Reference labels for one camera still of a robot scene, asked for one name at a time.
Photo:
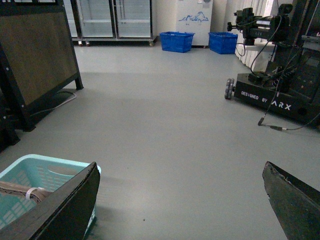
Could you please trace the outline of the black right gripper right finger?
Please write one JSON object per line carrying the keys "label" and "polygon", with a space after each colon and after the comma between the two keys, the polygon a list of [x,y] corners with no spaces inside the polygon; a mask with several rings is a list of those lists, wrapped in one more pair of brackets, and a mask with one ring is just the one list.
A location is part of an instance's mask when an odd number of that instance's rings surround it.
{"label": "black right gripper right finger", "polygon": [[320,238],[320,192],[267,161],[262,171],[269,203],[288,240]]}

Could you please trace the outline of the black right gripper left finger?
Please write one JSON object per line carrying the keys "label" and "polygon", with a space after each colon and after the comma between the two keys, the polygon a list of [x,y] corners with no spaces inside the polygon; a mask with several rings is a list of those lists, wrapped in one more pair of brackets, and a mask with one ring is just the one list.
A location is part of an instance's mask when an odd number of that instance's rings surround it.
{"label": "black right gripper left finger", "polygon": [[82,240],[100,184],[96,162],[0,231],[2,240]]}

